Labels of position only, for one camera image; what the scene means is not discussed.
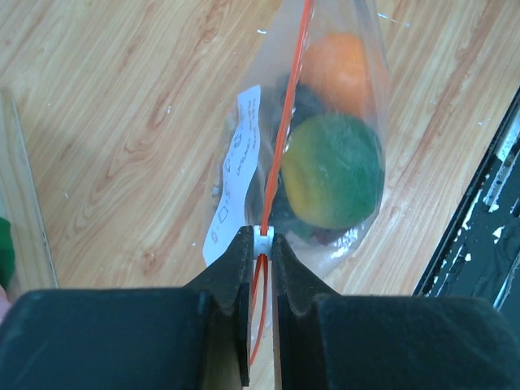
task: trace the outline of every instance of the orange ball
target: orange ball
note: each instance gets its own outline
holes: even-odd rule
[[[363,40],[333,32],[303,54],[300,82],[331,108],[365,119],[375,114],[371,75]]]

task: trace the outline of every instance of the black tray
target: black tray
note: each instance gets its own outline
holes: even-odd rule
[[[519,128],[520,89],[414,295],[481,297],[513,321],[520,335],[514,309],[520,307],[520,282],[513,283],[520,263]]]

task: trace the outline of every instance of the white plastic clip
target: white plastic clip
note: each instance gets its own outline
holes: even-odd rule
[[[265,254],[268,258],[271,257],[271,250],[273,248],[273,239],[275,237],[275,229],[270,226],[267,228],[267,235],[260,234],[260,227],[253,227],[253,258],[257,258],[261,254]]]

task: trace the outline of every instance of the wooden floor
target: wooden floor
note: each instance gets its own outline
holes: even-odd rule
[[[15,95],[62,286],[177,285],[204,267],[224,116],[280,0],[3,0]],[[520,3],[377,1],[392,72],[388,180],[326,281],[411,293],[520,85]],[[252,388],[273,388],[269,334]]]

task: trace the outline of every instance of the ziplock bag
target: ziplock bag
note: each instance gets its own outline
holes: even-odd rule
[[[261,225],[266,210],[268,225],[317,276],[350,255],[379,213],[388,86],[372,0],[283,1],[214,155],[206,264],[241,226]],[[258,326],[255,316],[253,336]]]

